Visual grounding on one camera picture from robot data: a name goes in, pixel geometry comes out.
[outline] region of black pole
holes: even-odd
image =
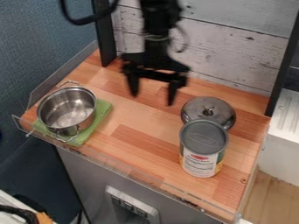
[[[94,14],[109,7],[109,0],[92,0]],[[115,34],[111,15],[95,21],[95,30],[101,55],[101,65],[107,67],[116,58]]]
[[[268,107],[265,113],[266,116],[272,116],[272,114],[274,113],[276,103],[278,101],[278,98],[284,86],[284,82],[286,80],[286,76],[289,73],[289,66],[293,59],[293,55],[296,50],[298,39],[299,39],[299,13],[297,14],[295,25],[291,33],[291,36],[289,38],[289,43],[282,60],[282,65],[277,75],[275,86],[272,90],[272,94],[270,96]]]

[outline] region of can lid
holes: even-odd
[[[194,120],[181,129],[180,139],[182,145],[188,150],[209,155],[225,149],[228,135],[226,130],[215,122]]]
[[[227,102],[214,97],[197,97],[188,101],[182,108],[181,116],[184,123],[209,120],[226,130],[232,128],[236,120],[234,109]]]

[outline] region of can label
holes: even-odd
[[[181,146],[180,162],[184,170],[198,178],[210,178],[220,172],[224,151],[212,155],[199,155]]]

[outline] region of green towel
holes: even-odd
[[[108,114],[108,112],[110,111],[111,108],[112,108],[112,104],[110,102],[97,99],[97,106],[95,109],[94,122],[92,123],[92,125],[89,128],[82,130],[79,133],[79,135],[74,140],[69,142],[68,144],[75,146],[75,147],[81,147],[86,142],[86,140],[89,138],[89,136],[94,132],[96,127],[99,125],[99,123]],[[37,119],[32,124],[32,127],[36,131],[38,131],[42,134],[45,134],[52,138],[55,138],[55,134],[53,134],[39,119]],[[64,137],[64,136],[59,136],[59,137],[61,137],[62,139],[66,140],[66,141],[67,141],[67,139],[70,138],[70,137]]]

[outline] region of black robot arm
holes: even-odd
[[[60,0],[61,10],[66,19],[74,25],[85,25],[110,15],[120,0],[114,0],[111,5],[89,17],[71,18],[66,8],[66,0]],[[141,78],[164,81],[169,83],[168,105],[174,102],[178,88],[187,84],[187,74],[190,68],[175,61],[168,54],[171,43],[170,29],[177,27],[181,19],[182,8],[178,0],[139,0],[143,12],[143,52],[124,53],[122,72],[127,76],[130,92],[133,96],[139,93],[139,80]],[[185,32],[179,28],[184,37]]]

